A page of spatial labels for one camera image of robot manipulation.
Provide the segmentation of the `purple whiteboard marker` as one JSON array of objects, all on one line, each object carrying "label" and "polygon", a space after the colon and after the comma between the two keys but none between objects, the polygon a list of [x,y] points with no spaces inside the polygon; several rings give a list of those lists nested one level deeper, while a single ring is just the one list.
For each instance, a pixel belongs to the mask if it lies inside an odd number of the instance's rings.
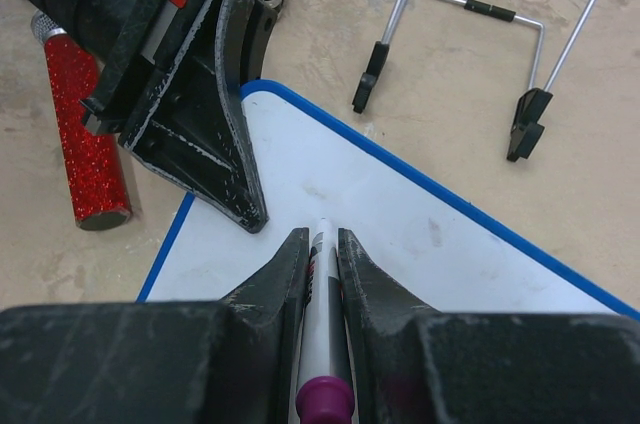
[{"label": "purple whiteboard marker", "polygon": [[315,227],[307,267],[295,407],[302,423],[350,423],[355,410],[337,229]]}]

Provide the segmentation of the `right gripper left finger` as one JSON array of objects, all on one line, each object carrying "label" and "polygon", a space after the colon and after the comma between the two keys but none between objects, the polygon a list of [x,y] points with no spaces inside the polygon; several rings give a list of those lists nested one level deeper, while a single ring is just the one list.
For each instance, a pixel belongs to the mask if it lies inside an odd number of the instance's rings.
[{"label": "right gripper left finger", "polygon": [[217,301],[1,314],[5,423],[284,423],[309,232]]}]

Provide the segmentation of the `red glitter microphone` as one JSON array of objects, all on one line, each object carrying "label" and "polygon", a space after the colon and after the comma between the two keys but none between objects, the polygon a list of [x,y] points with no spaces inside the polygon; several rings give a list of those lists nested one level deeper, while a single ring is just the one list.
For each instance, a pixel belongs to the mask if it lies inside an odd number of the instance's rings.
[{"label": "red glitter microphone", "polygon": [[131,216],[116,141],[112,135],[91,134],[82,123],[82,101],[99,78],[96,59],[41,11],[33,16],[31,30],[46,58],[76,226],[85,231],[116,228]]}]

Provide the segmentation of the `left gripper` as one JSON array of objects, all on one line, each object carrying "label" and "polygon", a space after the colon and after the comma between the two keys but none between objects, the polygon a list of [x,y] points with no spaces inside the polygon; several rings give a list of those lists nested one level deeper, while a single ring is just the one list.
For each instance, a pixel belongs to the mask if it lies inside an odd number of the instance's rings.
[{"label": "left gripper", "polygon": [[260,232],[241,85],[261,78],[277,17],[263,0],[81,0],[81,40],[105,64],[83,101],[86,129],[121,133],[145,168]]}]

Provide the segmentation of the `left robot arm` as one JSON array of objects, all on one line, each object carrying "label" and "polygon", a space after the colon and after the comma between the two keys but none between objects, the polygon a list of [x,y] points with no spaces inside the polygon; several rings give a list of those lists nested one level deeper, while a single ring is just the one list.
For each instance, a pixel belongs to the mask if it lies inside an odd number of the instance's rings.
[{"label": "left robot arm", "polygon": [[250,233],[268,211],[242,105],[277,15],[263,0],[28,0],[103,63],[84,127]]}]

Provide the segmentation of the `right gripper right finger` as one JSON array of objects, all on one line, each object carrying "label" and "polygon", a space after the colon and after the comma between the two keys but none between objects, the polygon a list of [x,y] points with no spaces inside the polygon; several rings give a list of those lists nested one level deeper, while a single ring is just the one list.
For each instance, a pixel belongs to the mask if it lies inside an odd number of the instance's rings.
[{"label": "right gripper right finger", "polygon": [[444,313],[338,233],[363,423],[635,423],[639,324],[610,314]]}]

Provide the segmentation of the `blue framed whiteboard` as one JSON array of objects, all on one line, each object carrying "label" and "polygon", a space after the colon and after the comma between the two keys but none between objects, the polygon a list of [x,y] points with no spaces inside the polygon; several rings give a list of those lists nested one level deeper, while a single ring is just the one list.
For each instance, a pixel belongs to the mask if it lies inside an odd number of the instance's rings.
[{"label": "blue framed whiteboard", "polygon": [[186,195],[141,300],[213,300],[269,261],[290,231],[327,219],[445,312],[637,311],[280,83],[242,87],[269,219],[246,232]]}]

